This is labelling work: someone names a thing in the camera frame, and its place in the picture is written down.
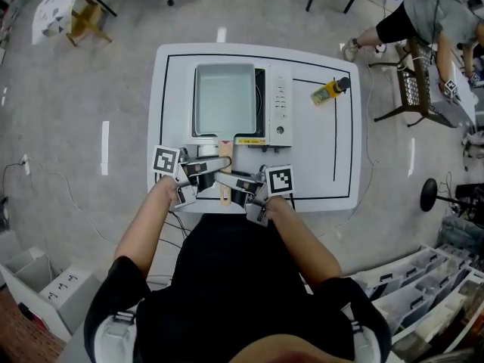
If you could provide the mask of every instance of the wooden stool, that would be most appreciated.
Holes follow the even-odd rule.
[[[82,9],[80,14],[74,10],[72,11],[73,25],[70,33],[66,34],[67,38],[76,47],[77,44],[74,42],[74,39],[80,38],[84,35],[86,29],[89,28],[92,32],[111,43],[113,40],[98,28],[98,23],[102,15],[101,6],[92,0],[85,1],[88,4]]]

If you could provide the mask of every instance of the yellow bottle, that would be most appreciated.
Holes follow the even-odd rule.
[[[345,92],[351,87],[351,82],[349,78],[343,77],[339,81],[331,81],[326,86],[319,88],[314,93],[311,94],[311,99],[316,106],[321,105],[323,102],[329,100],[330,98],[335,98],[342,92]]]

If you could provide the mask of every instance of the gray floor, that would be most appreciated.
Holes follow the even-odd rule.
[[[47,246],[54,267],[76,263],[100,275],[146,194],[148,103],[160,45],[213,42],[217,28],[226,26],[228,42],[340,57],[340,43],[383,16],[383,9],[367,0],[356,0],[347,15],[342,11],[348,0],[314,0],[310,13],[304,11],[307,0],[175,0],[173,7],[166,0],[106,0],[119,14],[104,25],[112,44],[89,36],[74,48],[58,36],[32,46],[33,12],[40,1],[31,0],[23,9],[0,68],[0,89],[8,87],[0,107],[0,168],[24,153],[33,158],[31,178],[20,168],[7,173],[11,222],[25,247]],[[393,47],[384,57],[396,58]],[[363,52],[357,60],[363,114],[373,82],[365,64],[373,59]],[[373,74],[370,119],[399,101],[394,73]],[[110,121],[108,176],[101,176],[99,166],[103,120]],[[471,163],[471,172],[464,172],[461,130],[429,121],[408,129],[409,120],[397,116],[369,123],[369,154],[379,163],[353,216],[352,211],[302,216],[347,272],[394,259],[420,242],[434,244],[447,206],[438,203],[427,214],[419,210],[426,178],[443,181],[451,171],[454,185],[482,181],[481,163]],[[372,173],[365,151],[362,157],[360,197]],[[107,241],[73,205],[64,177],[53,172],[68,177],[74,200]],[[188,228],[199,219],[181,217]],[[163,229],[163,237],[182,241],[170,227]],[[171,274],[176,254],[169,244],[159,246],[151,274]]]

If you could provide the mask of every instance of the control panel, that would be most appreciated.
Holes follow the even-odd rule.
[[[290,70],[272,67],[269,141],[271,146],[290,147],[293,144],[293,93]]]

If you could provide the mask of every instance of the hand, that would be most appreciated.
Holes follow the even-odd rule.
[[[156,183],[155,188],[160,191],[166,200],[169,201],[169,204],[178,200],[178,194],[176,193],[178,184],[171,176],[163,176],[161,180]]]
[[[271,220],[278,214],[294,211],[283,197],[272,197],[265,207],[267,208],[265,215]]]

